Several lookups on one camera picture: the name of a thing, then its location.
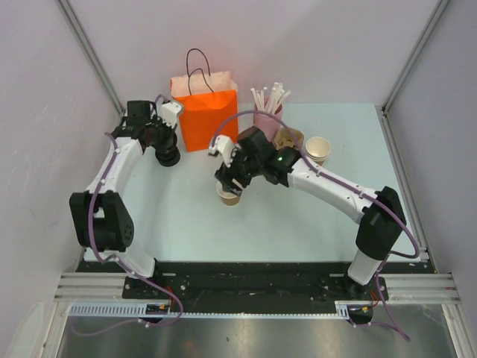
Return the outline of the brown paper coffee cup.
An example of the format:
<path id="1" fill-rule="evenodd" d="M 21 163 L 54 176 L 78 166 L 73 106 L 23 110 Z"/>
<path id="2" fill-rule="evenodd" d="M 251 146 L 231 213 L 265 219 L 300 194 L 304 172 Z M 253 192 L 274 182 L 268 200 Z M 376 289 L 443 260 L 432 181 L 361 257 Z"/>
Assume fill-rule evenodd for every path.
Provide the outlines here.
<path id="1" fill-rule="evenodd" d="M 232 192 L 226 191 L 223 188 L 222 183 L 217 182 L 216 190 L 223 204 L 227 206 L 235 206 L 237 205 L 238 202 L 240 202 L 241 196 L 236 195 Z"/>

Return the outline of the brown pulp cup carrier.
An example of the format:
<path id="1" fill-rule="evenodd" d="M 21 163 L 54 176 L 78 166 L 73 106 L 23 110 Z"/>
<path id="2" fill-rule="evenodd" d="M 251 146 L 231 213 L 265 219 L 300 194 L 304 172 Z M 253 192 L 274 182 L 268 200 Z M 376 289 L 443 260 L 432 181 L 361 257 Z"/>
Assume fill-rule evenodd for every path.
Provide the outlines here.
<path id="1" fill-rule="evenodd" d="M 273 144 L 276 149 L 285 147 L 301 149 L 303 147 L 303 142 L 304 134 L 294 128 L 280 128 L 273 139 Z"/>

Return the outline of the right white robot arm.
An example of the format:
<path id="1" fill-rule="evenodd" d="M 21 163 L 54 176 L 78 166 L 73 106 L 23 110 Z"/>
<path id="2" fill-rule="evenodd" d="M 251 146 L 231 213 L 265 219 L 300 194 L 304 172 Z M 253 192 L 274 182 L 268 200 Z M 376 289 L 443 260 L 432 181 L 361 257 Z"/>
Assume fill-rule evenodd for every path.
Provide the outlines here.
<path id="1" fill-rule="evenodd" d="M 397 192 L 359 186 L 335 176 L 303 158 L 296 148 L 277 149 L 265 134 L 253 126 L 238 135 L 212 138 L 209 155 L 221 156 L 215 178 L 223 189 L 240 196 L 254 177 L 268 183 L 308 193 L 346 214 L 358 225 L 357 252 L 344 275 L 344 291 L 352 299 L 363 298 L 382 262 L 391 253 L 405 227 L 405 216 Z"/>

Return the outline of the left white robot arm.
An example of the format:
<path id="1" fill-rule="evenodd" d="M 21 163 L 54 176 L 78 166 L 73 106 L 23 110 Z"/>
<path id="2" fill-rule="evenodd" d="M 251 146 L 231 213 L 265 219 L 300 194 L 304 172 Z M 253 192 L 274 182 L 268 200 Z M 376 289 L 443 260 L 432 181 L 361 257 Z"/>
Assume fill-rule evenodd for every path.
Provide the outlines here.
<path id="1" fill-rule="evenodd" d="M 155 274 L 156 260 L 133 247 L 135 224 L 123 200 L 127 182 L 148 148 L 158 163 L 172 167 L 180 161 L 176 129 L 183 105 L 159 96 L 155 101 L 127 103 L 120 124 L 107 133 L 110 149 L 99 173 L 82 192 L 74 192 L 69 207 L 80 246 L 99 263 L 116 262 L 130 276 L 141 276 L 139 290 L 160 296 L 164 279 Z"/>

